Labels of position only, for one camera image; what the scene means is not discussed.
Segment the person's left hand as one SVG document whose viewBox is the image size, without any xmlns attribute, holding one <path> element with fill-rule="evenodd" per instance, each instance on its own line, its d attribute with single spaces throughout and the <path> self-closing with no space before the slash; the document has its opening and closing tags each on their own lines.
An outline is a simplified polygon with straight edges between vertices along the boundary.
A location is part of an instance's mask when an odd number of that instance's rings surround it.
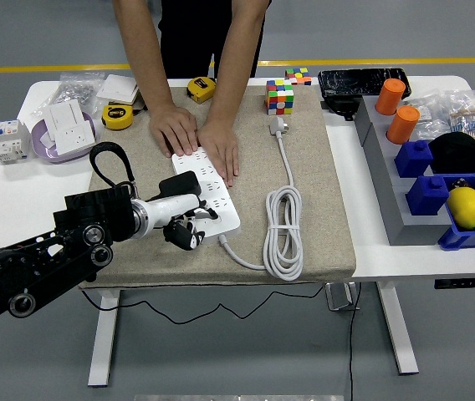
<svg viewBox="0 0 475 401">
<path fill-rule="evenodd" d="M 238 139 L 232 125 L 207 121 L 197 131 L 197 139 L 226 187 L 232 187 L 239 175 Z"/>
</svg>

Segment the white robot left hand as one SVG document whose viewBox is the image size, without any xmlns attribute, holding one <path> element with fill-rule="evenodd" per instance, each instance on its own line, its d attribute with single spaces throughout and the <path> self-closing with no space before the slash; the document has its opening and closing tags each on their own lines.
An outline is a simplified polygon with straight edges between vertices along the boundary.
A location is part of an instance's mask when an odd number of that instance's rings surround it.
<svg viewBox="0 0 475 401">
<path fill-rule="evenodd" d="M 185 251 L 202 244 L 204 231 L 196 229 L 196 210 L 205 211 L 211 220 L 219 215 L 198 195 L 174 195 L 158 200 L 132 202 L 137 216 L 137 238 L 142 238 L 154 229 L 162 228 L 164 239 Z"/>
</svg>

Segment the person's right hand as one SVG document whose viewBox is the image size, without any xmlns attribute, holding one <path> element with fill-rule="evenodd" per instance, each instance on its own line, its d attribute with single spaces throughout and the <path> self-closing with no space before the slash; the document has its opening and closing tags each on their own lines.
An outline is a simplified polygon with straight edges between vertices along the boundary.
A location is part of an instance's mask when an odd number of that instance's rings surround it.
<svg viewBox="0 0 475 401">
<path fill-rule="evenodd" d="M 151 135 L 165 157 L 197 150 L 197 121 L 188 110 L 170 104 L 152 109 L 150 114 Z"/>
</svg>

